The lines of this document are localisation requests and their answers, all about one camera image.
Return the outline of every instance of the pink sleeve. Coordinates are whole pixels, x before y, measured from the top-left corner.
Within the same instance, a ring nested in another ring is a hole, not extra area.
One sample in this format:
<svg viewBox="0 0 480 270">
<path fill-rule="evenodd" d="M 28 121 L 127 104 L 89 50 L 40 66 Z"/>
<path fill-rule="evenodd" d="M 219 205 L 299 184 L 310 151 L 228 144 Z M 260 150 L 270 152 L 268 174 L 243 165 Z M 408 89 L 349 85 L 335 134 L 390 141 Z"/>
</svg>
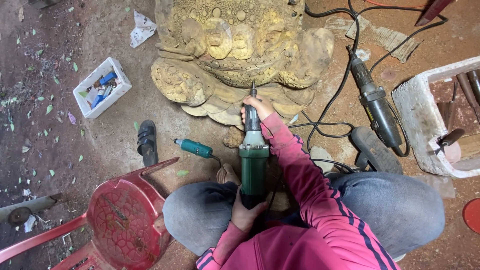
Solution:
<svg viewBox="0 0 480 270">
<path fill-rule="evenodd" d="M 211 247 L 203 253 L 197 260 L 196 265 L 199 270 L 218 270 L 227 259 L 232 255 L 233 251 L 243 241 L 248 238 L 248 233 L 240 230 L 231 221 L 228 223 L 227 229 L 223 232 L 218 244 L 215 248 Z"/>
<path fill-rule="evenodd" d="M 262 122 L 262 134 L 278 157 L 287 184 L 300 204 L 302 219 L 314 227 L 351 269 L 399 270 L 370 227 L 341 201 L 322 169 L 303 151 L 303 141 L 293 135 L 277 113 Z"/>
</svg>

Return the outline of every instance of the bare foot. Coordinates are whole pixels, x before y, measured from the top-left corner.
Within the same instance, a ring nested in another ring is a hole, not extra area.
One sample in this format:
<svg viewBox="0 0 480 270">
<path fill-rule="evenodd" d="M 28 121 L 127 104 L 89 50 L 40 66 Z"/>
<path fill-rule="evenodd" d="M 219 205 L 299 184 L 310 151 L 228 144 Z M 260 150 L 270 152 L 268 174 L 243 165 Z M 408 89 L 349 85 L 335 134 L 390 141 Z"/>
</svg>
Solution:
<svg viewBox="0 0 480 270">
<path fill-rule="evenodd" d="M 226 182 L 234 182 L 236 185 L 240 185 L 240 180 L 233 171 L 232 165 L 225 163 L 223 167 L 218 170 L 216 173 L 216 180 L 220 184 L 225 184 Z"/>
</svg>

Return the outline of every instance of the red cord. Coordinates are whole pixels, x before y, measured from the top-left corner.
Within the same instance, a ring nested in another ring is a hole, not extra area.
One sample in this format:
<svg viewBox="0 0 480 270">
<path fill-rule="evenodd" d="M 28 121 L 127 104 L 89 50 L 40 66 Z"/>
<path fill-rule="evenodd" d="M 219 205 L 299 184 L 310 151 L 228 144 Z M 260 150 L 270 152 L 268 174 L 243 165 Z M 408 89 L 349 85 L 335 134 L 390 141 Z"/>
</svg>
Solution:
<svg viewBox="0 0 480 270">
<path fill-rule="evenodd" d="M 377 3 L 377 2 L 374 2 L 372 0 L 364 0 L 370 4 L 374 4 L 374 5 L 377 5 L 377 6 L 381 6 L 381 7 L 393 7 L 392 5 L 385 5 L 385 4 L 381 4 L 381 3 Z M 420 6 L 413 6 L 413 7 L 401 7 L 401 8 L 421 8 L 421 7 L 425 7 L 427 5 L 420 5 Z"/>
</svg>

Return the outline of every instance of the white styrofoam box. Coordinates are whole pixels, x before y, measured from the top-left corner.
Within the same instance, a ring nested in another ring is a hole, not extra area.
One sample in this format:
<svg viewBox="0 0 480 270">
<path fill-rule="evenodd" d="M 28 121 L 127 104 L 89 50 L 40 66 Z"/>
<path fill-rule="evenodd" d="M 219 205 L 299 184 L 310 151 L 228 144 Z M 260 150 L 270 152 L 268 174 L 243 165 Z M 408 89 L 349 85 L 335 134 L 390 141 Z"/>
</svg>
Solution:
<svg viewBox="0 0 480 270">
<path fill-rule="evenodd" d="M 98 79 L 100 79 L 100 77 L 105 76 L 112 71 L 117 74 L 117 78 L 120 80 L 120 84 L 118 84 L 117 87 L 112 90 L 110 95 L 108 95 L 92 110 L 90 108 L 90 105 L 88 105 L 86 100 L 79 94 L 79 92 L 86 91 L 86 89 L 92 86 Z M 132 84 L 123 72 L 123 69 L 118 60 L 108 57 L 86 79 L 84 79 L 77 86 L 77 88 L 73 90 L 73 95 L 77 99 L 78 106 L 80 107 L 80 110 L 82 111 L 84 117 L 94 119 L 97 118 L 100 114 L 102 114 L 121 96 L 127 93 L 127 91 L 130 90 L 131 87 Z"/>
<path fill-rule="evenodd" d="M 479 68 L 480 56 L 477 56 L 420 73 L 392 92 L 400 120 L 422 170 L 458 178 L 480 175 L 480 157 L 450 164 L 442 151 L 434 154 L 433 151 L 440 148 L 437 139 L 448 132 L 429 87 L 430 83 Z"/>
</svg>

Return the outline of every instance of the jeans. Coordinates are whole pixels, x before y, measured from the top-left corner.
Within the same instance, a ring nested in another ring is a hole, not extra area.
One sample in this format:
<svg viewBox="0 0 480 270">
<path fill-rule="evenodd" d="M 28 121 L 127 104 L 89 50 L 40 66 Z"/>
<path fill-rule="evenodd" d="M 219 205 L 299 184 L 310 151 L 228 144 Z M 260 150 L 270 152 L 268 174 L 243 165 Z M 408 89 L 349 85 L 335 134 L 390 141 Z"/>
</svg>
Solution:
<svg viewBox="0 0 480 270">
<path fill-rule="evenodd" d="M 440 195 L 414 178 L 385 172 L 327 177 L 345 206 L 370 226 L 393 258 L 427 244 L 444 229 Z M 215 247 L 227 229 L 236 191 L 232 182 L 195 183 L 175 190 L 163 207 L 167 230 L 200 256 Z"/>
</svg>

